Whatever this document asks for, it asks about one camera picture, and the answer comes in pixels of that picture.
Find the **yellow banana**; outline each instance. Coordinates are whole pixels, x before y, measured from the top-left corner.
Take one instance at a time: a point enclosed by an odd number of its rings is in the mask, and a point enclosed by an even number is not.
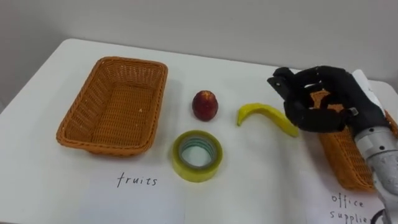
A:
[[[249,103],[243,105],[238,110],[238,118],[237,118],[237,125],[240,126],[242,122],[253,113],[259,113],[264,116],[267,116],[271,119],[276,125],[278,125],[283,132],[286,134],[297,137],[299,135],[299,129],[295,127],[287,118],[286,116],[281,113],[279,110],[273,108],[272,106],[265,105],[262,103]]]

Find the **robotic arm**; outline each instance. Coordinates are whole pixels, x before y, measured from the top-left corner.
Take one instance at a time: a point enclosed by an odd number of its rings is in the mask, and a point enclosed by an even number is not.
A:
[[[320,66],[293,74],[278,68],[269,84],[285,100],[286,117],[304,131],[332,133],[349,127],[362,157],[370,167],[374,186],[385,209],[384,224],[398,224],[398,147],[384,110],[367,86],[367,81],[341,68]],[[326,90],[319,108],[314,108],[311,93]],[[342,104],[340,112],[328,105]]]

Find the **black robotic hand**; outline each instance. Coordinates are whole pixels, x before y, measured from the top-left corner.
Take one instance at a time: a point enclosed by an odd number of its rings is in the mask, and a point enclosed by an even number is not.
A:
[[[278,68],[269,84],[285,100],[286,117],[304,131],[332,133],[346,125],[353,136],[364,129],[389,126],[382,110],[362,91],[352,74],[342,68],[319,66],[293,74],[288,68]],[[330,94],[314,108],[311,93],[326,90]],[[339,113],[328,105],[342,104]]]

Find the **cable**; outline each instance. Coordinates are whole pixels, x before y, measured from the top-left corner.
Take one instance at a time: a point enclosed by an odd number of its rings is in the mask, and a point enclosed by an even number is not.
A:
[[[379,220],[380,216],[382,216],[384,213],[384,209],[378,211],[376,214],[373,215],[371,219],[371,224],[376,224],[376,222]]]

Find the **tape core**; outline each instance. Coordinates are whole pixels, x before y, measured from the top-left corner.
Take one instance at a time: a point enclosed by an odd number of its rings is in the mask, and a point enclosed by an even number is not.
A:
[[[189,163],[183,157],[182,154],[185,150],[195,146],[204,149],[208,153],[208,155],[210,156],[210,162],[208,162],[203,166],[195,166]],[[181,144],[178,147],[178,156],[186,166],[191,167],[192,169],[202,170],[214,164],[218,155],[217,155],[216,146],[211,139],[208,139],[205,136],[201,135],[191,135],[187,136],[181,141]]]

